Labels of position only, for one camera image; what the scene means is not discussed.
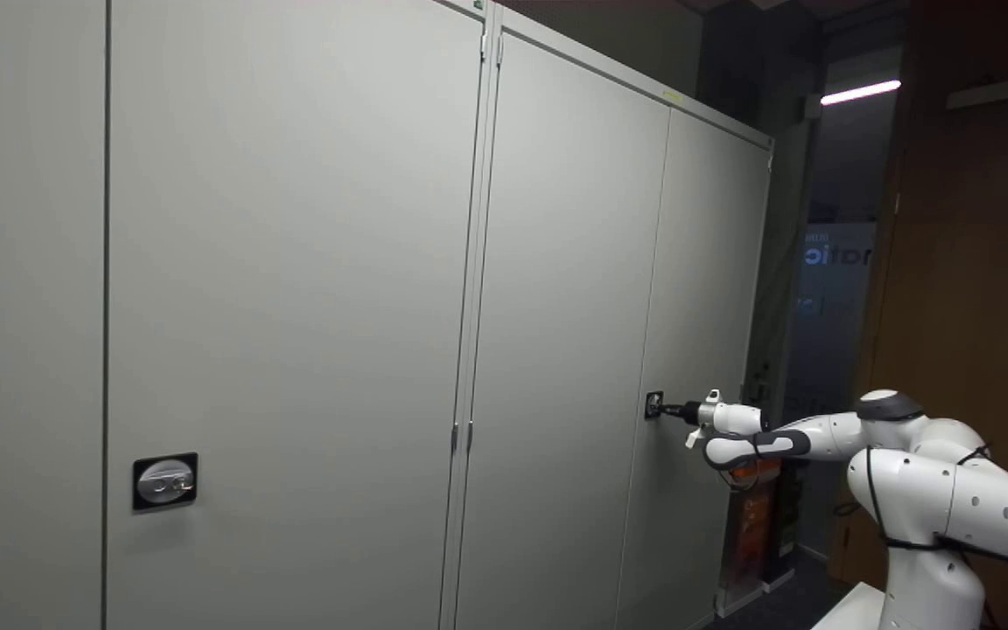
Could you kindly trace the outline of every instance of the ceiling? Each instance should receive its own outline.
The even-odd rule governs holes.
[[[731,0],[680,0],[687,7],[701,13],[720,7]],[[771,9],[777,4],[787,3],[788,0],[749,0],[758,5],[761,9]],[[875,0],[792,0],[795,3],[803,4],[808,11],[821,20],[832,19],[845,15],[851,11],[861,9],[865,5],[875,3]]]

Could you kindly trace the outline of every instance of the ceiling light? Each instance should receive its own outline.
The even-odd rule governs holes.
[[[824,96],[823,99],[818,100],[818,102],[824,105],[834,105],[836,103],[843,103],[843,101],[861,99],[861,97],[865,96],[884,95],[885,92],[893,92],[893,90],[897,88],[900,88],[899,81],[885,81],[884,83],[866,85],[865,88],[855,88],[853,90],[847,90],[846,92],[836,92],[835,95]]]

